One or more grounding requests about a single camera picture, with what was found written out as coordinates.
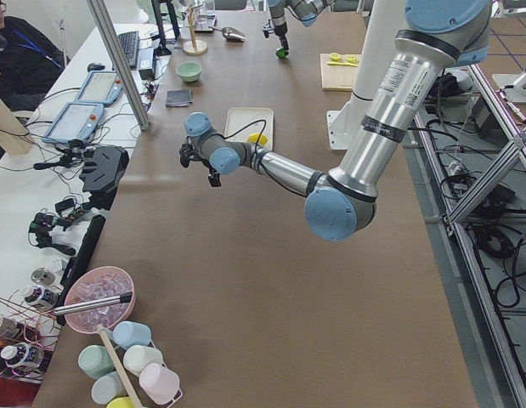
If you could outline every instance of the metal spoon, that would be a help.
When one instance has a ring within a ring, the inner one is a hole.
[[[244,42],[246,40],[246,34],[244,34],[242,31],[236,30],[232,27],[223,27],[223,28],[217,28],[214,25],[210,25],[210,28],[213,30],[221,31],[221,35],[225,40],[228,41],[234,41],[234,42]]]

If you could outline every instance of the mint green cup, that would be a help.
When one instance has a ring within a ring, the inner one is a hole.
[[[97,345],[84,348],[77,358],[77,364],[94,380],[116,369],[105,347]]]

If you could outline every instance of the black cloth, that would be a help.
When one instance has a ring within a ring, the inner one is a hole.
[[[17,17],[5,17],[0,34],[0,99],[12,111],[33,111],[64,70],[63,54],[39,30]]]

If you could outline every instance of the green ball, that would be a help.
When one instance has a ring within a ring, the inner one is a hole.
[[[287,58],[287,52],[283,49],[283,47],[276,49],[276,57],[278,57],[280,60]]]

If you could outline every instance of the keyboard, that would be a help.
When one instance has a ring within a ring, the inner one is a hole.
[[[119,40],[119,44],[125,54],[125,58],[127,58],[128,67],[136,69],[136,64],[138,63],[138,32],[123,32],[122,34],[117,35],[117,39]]]

